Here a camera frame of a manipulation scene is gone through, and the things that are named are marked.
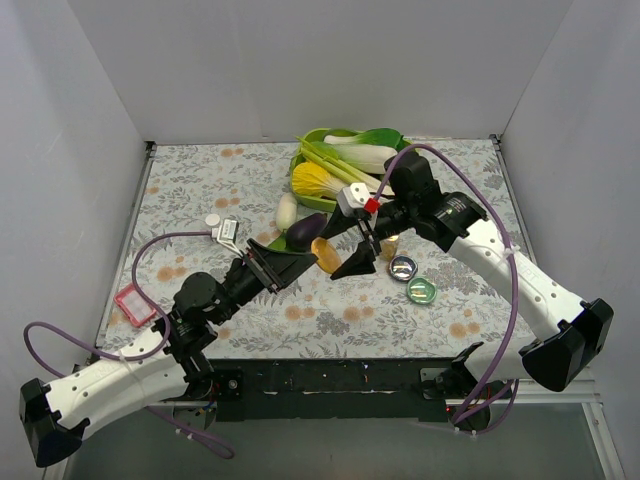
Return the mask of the yellow round pill case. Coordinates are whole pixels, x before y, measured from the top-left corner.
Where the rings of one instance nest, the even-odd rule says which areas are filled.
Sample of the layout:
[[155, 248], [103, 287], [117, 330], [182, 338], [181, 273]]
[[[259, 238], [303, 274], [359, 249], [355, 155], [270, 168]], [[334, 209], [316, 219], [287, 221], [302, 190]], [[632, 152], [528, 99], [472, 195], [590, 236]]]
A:
[[318, 237], [311, 243], [311, 252], [316, 256], [316, 264], [325, 273], [332, 275], [342, 265], [340, 255], [333, 245], [324, 238]]

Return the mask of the white blue pill bottle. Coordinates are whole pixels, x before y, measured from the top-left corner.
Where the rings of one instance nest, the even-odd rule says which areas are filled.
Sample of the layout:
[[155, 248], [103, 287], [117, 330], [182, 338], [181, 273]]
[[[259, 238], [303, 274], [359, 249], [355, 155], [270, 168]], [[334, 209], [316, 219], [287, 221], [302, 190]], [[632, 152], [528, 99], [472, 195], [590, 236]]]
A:
[[216, 213], [210, 213], [205, 217], [205, 223], [209, 228], [216, 228], [221, 223], [221, 217]]

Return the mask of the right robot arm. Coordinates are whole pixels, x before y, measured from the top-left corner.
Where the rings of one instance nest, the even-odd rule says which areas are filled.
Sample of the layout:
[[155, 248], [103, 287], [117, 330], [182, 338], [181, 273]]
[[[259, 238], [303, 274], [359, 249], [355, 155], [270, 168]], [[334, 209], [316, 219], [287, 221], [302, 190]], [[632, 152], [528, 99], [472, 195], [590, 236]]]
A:
[[512, 308], [499, 346], [468, 347], [439, 382], [452, 382], [469, 398], [489, 382], [516, 379], [563, 391], [602, 350], [611, 306], [602, 299], [588, 302], [552, 280], [516, 249], [487, 201], [442, 191], [429, 161], [414, 149], [406, 148], [385, 167], [393, 200], [382, 203], [357, 186], [339, 194], [321, 236], [330, 239], [357, 227], [362, 240], [332, 279], [374, 272], [380, 241], [412, 229], [481, 276]]

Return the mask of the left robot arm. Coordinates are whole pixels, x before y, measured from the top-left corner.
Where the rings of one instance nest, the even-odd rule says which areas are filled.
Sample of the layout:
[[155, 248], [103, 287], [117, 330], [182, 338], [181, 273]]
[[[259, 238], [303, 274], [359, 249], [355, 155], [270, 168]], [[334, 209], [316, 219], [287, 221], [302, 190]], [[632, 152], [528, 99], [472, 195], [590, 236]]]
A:
[[68, 458], [103, 427], [156, 402], [208, 396], [215, 374], [203, 350], [217, 337], [214, 326], [263, 290], [288, 287], [316, 260], [249, 240], [223, 281], [207, 272], [189, 275], [170, 312], [129, 344], [67, 376], [24, 383], [19, 418], [37, 467]]

